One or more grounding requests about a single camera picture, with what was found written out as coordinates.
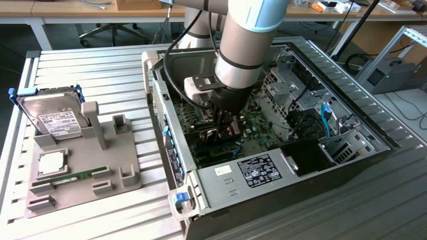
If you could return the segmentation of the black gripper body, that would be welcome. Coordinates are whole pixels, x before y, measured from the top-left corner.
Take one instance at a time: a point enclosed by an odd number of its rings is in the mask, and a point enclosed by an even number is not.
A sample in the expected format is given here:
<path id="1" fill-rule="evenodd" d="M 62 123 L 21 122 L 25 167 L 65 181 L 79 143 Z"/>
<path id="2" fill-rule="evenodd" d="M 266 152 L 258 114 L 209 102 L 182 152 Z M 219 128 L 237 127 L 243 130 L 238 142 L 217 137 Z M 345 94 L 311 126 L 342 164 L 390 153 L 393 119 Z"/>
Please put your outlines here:
<path id="1" fill-rule="evenodd" d="M 241 111 L 247 106 L 250 96 L 251 87 L 242 89 L 225 87 L 213 91 L 211 110 L 217 124 L 231 124 L 234 117 L 241 114 Z"/>

